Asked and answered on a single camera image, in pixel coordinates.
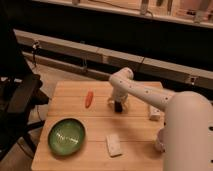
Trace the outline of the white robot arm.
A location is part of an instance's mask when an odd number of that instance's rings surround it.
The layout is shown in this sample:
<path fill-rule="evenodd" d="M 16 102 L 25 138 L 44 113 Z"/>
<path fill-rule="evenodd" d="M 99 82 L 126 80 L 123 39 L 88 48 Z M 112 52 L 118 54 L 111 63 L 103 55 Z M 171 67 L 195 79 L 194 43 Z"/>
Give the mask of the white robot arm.
<path fill-rule="evenodd" d="M 173 92 L 133 79 L 128 68 L 113 73 L 112 98 L 122 102 L 128 94 L 164 113 L 163 171 L 213 171 L 213 105 L 194 91 Z"/>

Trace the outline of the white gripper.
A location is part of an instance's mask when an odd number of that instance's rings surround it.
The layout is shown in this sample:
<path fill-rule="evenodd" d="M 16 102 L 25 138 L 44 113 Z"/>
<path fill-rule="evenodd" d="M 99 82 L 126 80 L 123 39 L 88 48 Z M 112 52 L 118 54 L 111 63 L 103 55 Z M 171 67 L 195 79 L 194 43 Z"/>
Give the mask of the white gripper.
<path fill-rule="evenodd" d="M 129 100 L 126 100 L 128 97 L 128 94 L 126 92 L 114 89 L 112 91 L 112 95 L 107 100 L 107 104 L 110 107 L 114 106 L 115 101 L 116 102 L 122 102 L 122 110 L 123 112 L 128 112 L 129 110 Z"/>

